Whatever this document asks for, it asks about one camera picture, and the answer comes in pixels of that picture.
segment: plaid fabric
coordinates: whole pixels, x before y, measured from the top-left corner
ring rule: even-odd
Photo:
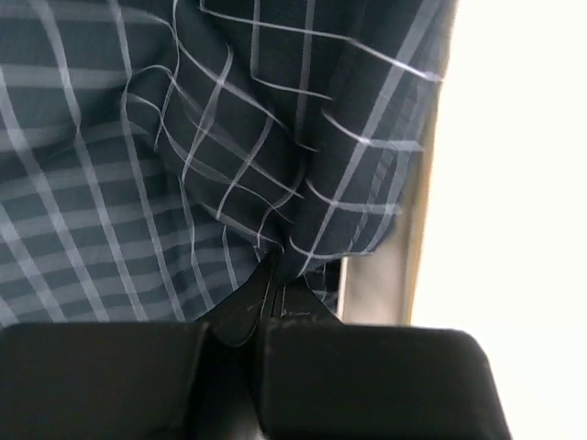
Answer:
[[[453,3],[0,2],[0,326],[193,320],[275,251],[335,301],[400,213]]]

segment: black and white checkered fabric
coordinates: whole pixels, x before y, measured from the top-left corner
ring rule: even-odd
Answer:
[[[0,326],[193,320],[276,251],[336,292],[400,213],[453,10],[2,0]]]

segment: cloth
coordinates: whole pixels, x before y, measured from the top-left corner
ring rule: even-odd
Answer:
[[[193,320],[393,230],[454,2],[3,0],[0,326]]]

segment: wrinkled cloth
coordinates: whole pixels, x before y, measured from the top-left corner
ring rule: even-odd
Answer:
[[[445,0],[3,0],[0,326],[190,321],[393,230]]]

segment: white background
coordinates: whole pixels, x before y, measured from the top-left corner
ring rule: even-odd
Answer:
[[[515,440],[587,439],[586,28],[460,0],[440,102],[413,324],[478,339]]]

